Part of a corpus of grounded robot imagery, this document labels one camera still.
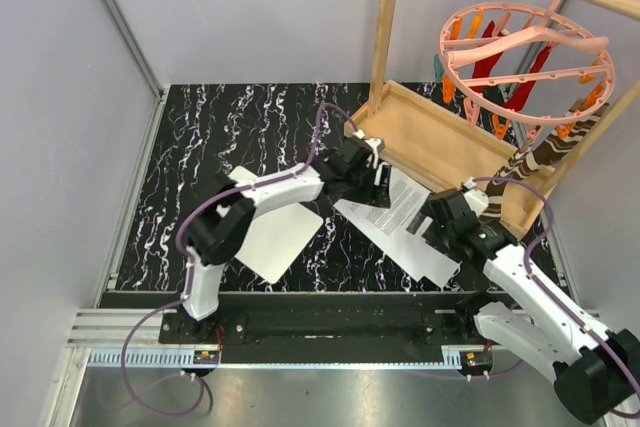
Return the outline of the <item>white clipboard folder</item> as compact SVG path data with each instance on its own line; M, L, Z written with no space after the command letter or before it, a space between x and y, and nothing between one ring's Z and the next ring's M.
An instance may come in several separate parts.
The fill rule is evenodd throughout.
M319 174L312 168L292 169L296 177L245 193L257 202L256 214L236 258L266 282L278 282L323 224L322 218L303 206L322 191Z

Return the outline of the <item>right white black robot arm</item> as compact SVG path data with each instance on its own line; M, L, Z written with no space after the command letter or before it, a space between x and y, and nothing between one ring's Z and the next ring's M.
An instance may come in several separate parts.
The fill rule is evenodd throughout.
M481 293L461 307L454 331L466 343L485 338L509 349L553 386L577 420L593 424L639 394L639 340L611 330L533 264L499 220L482 220L487 195L473 181L430 194L410 224L428 245L500 286L526 313Z

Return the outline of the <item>printed paper sheet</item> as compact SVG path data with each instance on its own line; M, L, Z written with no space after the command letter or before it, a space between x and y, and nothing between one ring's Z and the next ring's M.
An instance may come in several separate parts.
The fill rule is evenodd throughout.
M444 287L459 272L459 264L422 238L431 224L425 220L415 233L409 225L430 191L393 167L389 194L391 207L371 207L340 199L334 208L415 281L424 278Z

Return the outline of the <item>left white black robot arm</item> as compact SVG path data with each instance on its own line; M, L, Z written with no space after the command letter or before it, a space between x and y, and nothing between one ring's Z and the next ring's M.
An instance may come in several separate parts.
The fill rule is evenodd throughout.
M180 295L186 312L181 331L196 343L214 335L223 271L258 218L332 195L388 209L391 166L382 159L384 148L383 139L359 130L339 148L312 154L282 172L243 182L218 175L215 195L191 211L176 235L176 246L188 263Z

